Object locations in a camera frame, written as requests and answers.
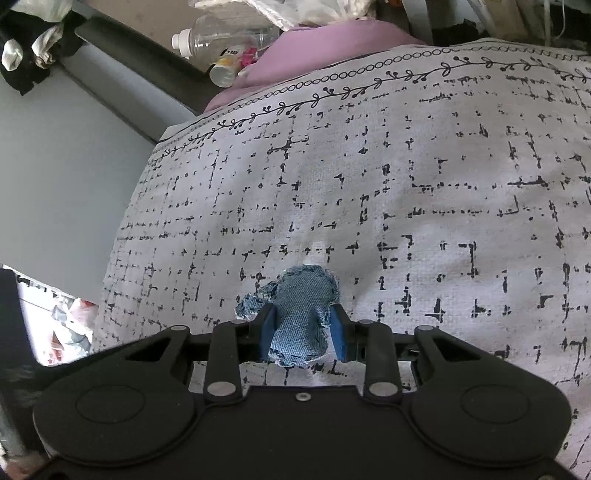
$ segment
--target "black cloth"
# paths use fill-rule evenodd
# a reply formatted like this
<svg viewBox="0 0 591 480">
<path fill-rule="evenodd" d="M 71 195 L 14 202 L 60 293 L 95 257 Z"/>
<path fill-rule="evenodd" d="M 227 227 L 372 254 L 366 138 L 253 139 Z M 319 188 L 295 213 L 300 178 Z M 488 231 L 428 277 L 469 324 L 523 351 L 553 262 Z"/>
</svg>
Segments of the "black cloth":
<svg viewBox="0 0 591 480">
<path fill-rule="evenodd" d="M 74 29 L 84 23 L 85 19 L 81 15 L 70 12 L 63 20 L 64 35 L 49 50 L 51 55 L 57 60 L 63 57 L 69 57 L 80 48 L 83 41 L 74 33 Z M 4 66 L 0 65 L 0 72 L 6 82 L 21 95 L 30 92 L 36 83 L 41 83 L 50 75 L 49 69 L 39 68 L 35 64 L 35 55 L 31 49 L 33 42 L 45 31 L 55 24 L 43 21 L 39 17 L 27 15 L 21 12 L 8 12 L 0 20 L 0 40 L 2 48 L 4 44 L 11 39 L 20 43 L 24 52 L 21 64 L 16 70 L 8 72 Z"/>
</svg>

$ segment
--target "plastic bottle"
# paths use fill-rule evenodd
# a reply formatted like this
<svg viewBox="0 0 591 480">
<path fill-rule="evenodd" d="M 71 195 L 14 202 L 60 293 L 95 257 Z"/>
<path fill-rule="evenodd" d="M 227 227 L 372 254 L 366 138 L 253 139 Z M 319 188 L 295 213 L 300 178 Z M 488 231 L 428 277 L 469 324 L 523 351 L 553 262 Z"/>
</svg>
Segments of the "plastic bottle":
<svg viewBox="0 0 591 480">
<path fill-rule="evenodd" d="M 231 27 L 213 15 L 206 14 L 197 19 L 193 28 L 174 34 L 172 44 L 181 56 L 195 57 L 200 65 L 211 65 L 229 47 L 245 45 L 263 50 L 279 37 L 279 33 L 277 27 L 264 30 Z"/>
</svg>

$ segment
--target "denim fabric scrap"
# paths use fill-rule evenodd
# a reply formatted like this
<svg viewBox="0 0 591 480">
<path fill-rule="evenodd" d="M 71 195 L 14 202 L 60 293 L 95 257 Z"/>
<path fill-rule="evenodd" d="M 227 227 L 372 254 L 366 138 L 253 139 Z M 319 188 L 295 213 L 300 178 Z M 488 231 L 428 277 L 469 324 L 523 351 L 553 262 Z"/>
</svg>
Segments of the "denim fabric scrap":
<svg viewBox="0 0 591 480">
<path fill-rule="evenodd" d="M 319 265 L 298 265 L 245 295 L 236 306 L 236 318 L 252 320 L 265 303 L 274 303 L 278 322 L 269 359 L 282 367 L 303 366 L 326 353 L 330 306 L 338 301 L 339 286 L 331 272 Z"/>
</svg>

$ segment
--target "bottle cap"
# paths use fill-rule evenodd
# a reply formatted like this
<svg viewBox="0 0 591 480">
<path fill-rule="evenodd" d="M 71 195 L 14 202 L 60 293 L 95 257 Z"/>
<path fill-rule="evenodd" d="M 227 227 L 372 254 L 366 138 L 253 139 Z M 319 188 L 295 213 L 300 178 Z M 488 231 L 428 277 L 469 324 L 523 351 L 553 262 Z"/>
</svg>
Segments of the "bottle cap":
<svg viewBox="0 0 591 480">
<path fill-rule="evenodd" d="M 178 50 L 182 57 L 189 58 L 193 56 L 191 52 L 191 41 L 189 36 L 191 29 L 186 28 L 181 33 L 175 33 L 173 35 L 173 48 Z"/>
</svg>

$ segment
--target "white cloth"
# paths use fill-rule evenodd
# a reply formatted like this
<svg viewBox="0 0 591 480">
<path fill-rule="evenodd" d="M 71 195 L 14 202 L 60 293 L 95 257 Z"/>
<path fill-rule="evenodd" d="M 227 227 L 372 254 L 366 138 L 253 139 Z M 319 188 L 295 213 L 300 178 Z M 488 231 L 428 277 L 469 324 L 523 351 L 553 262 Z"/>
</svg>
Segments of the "white cloth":
<svg viewBox="0 0 591 480">
<path fill-rule="evenodd" d="M 257 285 L 320 264 L 353 319 L 437 324 L 557 384 L 574 409 L 559 460 L 588 476 L 588 59 L 501 41 L 403 46 L 178 127 L 122 221 L 96 345 L 211 331 Z M 242 376 L 361 385 L 361 365 L 334 362 Z"/>
<path fill-rule="evenodd" d="M 61 22 L 72 10 L 73 0 L 18 0 L 15 12 L 33 15 L 49 23 Z"/>
<path fill-rule="evenodd" d="M 63 35 L 64 24 L 57 24 L 45 30 L 35 39 L 33 45 L 31 45 L 31 49 L 35 54 L 35 63 L 38 67 L 47 68 L 55 62 L 49 49 L 60 41 Z"/>
<path fill-rule="evenodd" d="M 2 65 L 8 72 L 16 70 L 22 62 L 24 53 L 19 42 L 15 39 L 8 40 L 2 50 Z"/>
</svg>

